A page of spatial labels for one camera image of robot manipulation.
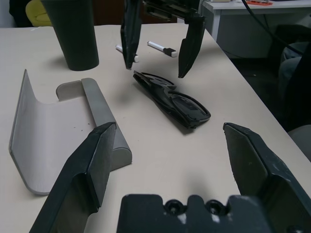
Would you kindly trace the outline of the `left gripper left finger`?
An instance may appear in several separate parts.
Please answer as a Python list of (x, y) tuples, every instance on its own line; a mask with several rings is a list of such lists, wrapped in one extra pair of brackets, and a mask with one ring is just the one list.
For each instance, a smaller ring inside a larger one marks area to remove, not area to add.
[(30, 231), (82, 233), (102, 206), (111, 170), (116, 123), (94, 128), (66, 160)]

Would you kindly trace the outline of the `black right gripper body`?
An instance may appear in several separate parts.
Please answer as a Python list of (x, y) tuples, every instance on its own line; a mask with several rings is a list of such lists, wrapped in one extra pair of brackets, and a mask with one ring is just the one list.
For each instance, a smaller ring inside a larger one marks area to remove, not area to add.
[(186, 24), (202, 24), (198, 13), (199, 0), (144, 0), (148, 14), (170, 21), (172, 17), (183, 19)]

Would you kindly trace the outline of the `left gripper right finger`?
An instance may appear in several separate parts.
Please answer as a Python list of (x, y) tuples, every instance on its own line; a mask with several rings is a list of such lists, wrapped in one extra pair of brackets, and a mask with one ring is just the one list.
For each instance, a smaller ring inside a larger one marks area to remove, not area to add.
[(277, 233), (311, 231), (311, 199), (286, 164), (249, 128), (223, 125), (240, 194), (256, 196)]

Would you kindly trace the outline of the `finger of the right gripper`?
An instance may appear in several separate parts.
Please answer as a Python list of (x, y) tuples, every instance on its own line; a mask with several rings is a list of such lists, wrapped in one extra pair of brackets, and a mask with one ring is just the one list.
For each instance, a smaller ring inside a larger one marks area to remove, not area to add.
[(140, 0), (124, 1), (124, 14), (121, 24), (121, 44), (127, 69), (132, 68), (138, 49), (141, 31), (140, 6)]
[(184, 78), (192, 68), (200, 52), (204, 31), (205, 17), (191, 16), (185, 19), (188, 24), (186, 38), (182, 40), (178, 56), (178, 77)]

